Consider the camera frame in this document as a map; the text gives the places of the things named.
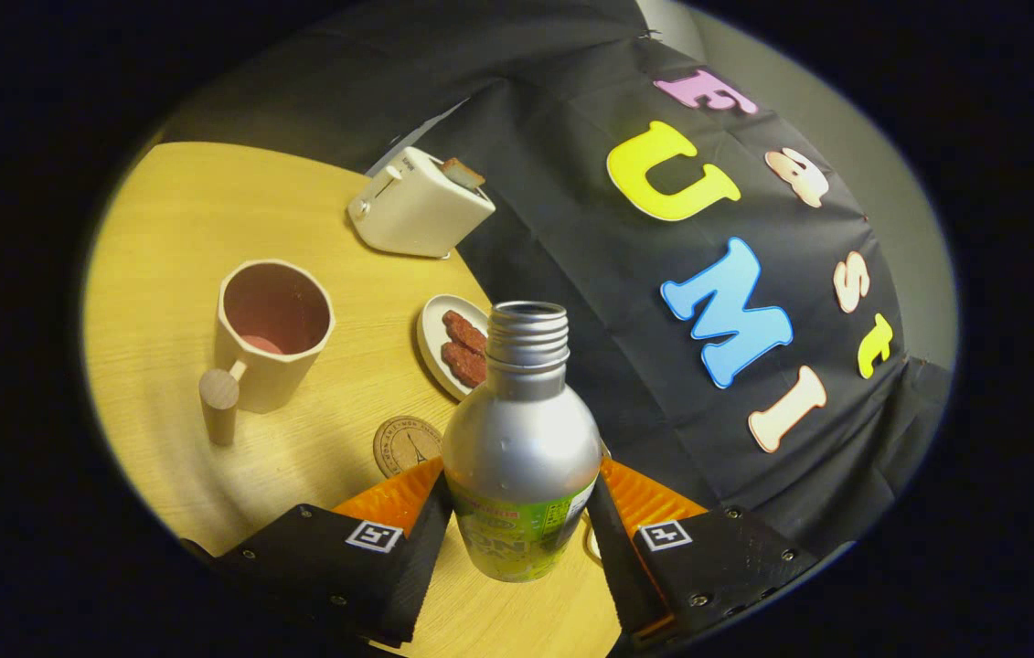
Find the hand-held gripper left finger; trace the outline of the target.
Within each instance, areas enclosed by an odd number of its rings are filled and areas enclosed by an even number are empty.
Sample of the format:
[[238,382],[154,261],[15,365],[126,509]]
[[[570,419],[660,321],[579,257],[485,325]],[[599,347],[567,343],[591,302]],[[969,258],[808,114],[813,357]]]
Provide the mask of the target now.
[[183,545],[261,605],[325,631],[410,642],[453,501],[440,458],[334,508],[296,504],[224,554]]

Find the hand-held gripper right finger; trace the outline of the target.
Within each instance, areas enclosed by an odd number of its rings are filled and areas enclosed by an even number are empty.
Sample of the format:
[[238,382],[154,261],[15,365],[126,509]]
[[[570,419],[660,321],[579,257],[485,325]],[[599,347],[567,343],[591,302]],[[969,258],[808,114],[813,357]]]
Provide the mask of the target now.
[[701,505],[604,459],[587,505],[604,577],[635,650],[708,637],[772,602],[820,557],[738,505]]

